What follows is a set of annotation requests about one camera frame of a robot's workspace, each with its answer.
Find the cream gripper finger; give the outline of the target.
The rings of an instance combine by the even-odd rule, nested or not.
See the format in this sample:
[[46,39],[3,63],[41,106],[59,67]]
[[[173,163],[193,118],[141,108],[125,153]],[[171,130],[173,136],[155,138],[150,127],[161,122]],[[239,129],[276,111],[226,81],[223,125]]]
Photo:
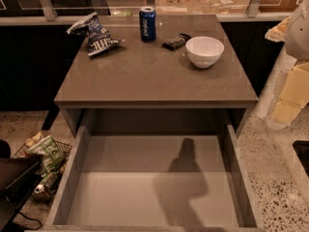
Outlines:
[[290,71],[270,118],[290,124],[309,102],[309,62],[295,65]]

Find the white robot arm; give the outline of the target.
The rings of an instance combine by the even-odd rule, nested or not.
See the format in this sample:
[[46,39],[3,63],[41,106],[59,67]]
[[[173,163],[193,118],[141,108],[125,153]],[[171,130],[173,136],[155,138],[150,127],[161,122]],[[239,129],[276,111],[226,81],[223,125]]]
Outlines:
[[309,103],[309,0],[303,0],[293,14],[269,29],[265,38],[284,42],[286,53],[297,60],[287,79],[270,118],[290,124]]

